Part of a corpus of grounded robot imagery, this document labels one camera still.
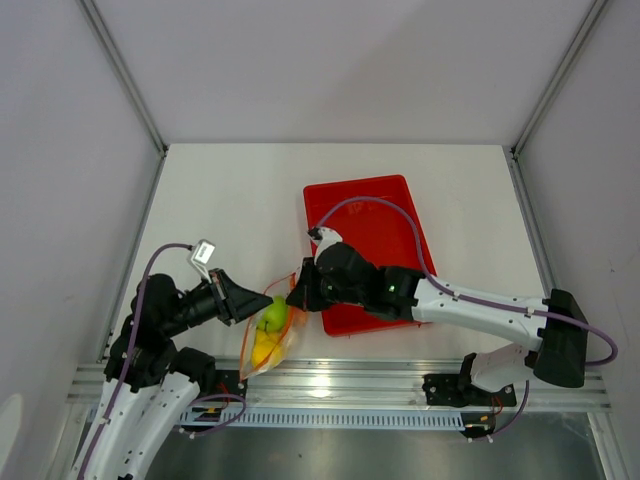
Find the green apple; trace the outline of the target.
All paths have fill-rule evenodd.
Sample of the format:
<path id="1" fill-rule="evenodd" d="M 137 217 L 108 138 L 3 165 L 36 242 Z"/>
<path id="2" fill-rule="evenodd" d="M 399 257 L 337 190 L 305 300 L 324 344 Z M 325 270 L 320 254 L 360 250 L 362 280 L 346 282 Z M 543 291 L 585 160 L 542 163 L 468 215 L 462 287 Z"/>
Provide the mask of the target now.
<path id="1" fill-rule="evenodd" d="M 273 303 L 262 313 L 257 328 L 267 333 L 280 332 L 288 319 L 288 305 L 283 296 L 275 296 Z"/>

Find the clear zip top bag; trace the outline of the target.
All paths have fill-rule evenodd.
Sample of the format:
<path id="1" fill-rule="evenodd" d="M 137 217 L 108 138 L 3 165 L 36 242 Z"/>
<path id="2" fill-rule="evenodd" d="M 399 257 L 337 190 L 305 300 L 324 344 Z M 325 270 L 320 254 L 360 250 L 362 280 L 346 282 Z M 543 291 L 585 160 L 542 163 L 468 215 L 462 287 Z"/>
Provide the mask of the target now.
<path id="1" fill-rule="evenodd" d="M 272 303 L 247 321 L 239 360 L 241 381 L 273 370 L 298 350 L 309 314 L 286 303 L 300 270 L 271 282 L 263 294 Z"/>

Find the yellow bumpy gourd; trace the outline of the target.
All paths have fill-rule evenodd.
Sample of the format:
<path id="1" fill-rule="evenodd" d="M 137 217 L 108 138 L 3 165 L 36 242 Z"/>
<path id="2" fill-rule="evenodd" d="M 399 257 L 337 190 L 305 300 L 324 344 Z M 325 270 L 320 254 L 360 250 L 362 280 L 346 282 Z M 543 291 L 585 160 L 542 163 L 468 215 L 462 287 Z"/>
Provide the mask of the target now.
<path id="1" fill-rule="evenodd" d="M 272 368 L 284 359 L 285 350 L 281 337 L 281 332 L 267 333 L 256 330 L 250 357 L 254 369 Z"/>

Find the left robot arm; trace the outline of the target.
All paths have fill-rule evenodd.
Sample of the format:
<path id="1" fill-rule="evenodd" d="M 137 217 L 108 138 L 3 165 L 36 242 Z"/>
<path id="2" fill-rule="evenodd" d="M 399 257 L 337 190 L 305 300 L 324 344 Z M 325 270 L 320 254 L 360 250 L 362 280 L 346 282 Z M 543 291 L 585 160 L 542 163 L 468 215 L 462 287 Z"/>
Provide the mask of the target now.
<path id="1" fill-rule="evenodd" d="M 181 414 L 215 394 L 213 356 L 175 346 L 174 337 L 209 320 L 233 325 L 272 298 L 237 285 L 221 269 L 181 292 L 166 274 L 141 282 L 111 346 L 97 412 L 71 479 L 143 479 Z"/>

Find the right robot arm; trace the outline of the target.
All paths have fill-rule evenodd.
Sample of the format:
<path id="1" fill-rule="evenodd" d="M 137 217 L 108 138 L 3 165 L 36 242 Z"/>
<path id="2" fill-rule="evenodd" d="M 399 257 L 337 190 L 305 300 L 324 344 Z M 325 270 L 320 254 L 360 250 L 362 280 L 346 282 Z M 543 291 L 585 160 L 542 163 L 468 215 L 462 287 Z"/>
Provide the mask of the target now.
<path id="1" fill-rule="evenodd" d="M 468 403 L 532 378 L 569 389 L 585 382 L 587 324 L 566 315 L 575 301 L 565 291 L 539 299 L 458 288 L 420 270 L 376 266 L 338 242 L 304 258 L 286 302 L 307 312 L 353 305 L 385 321 L 442 323 L 506 340 L 464 358 L 456 389 Z"/>

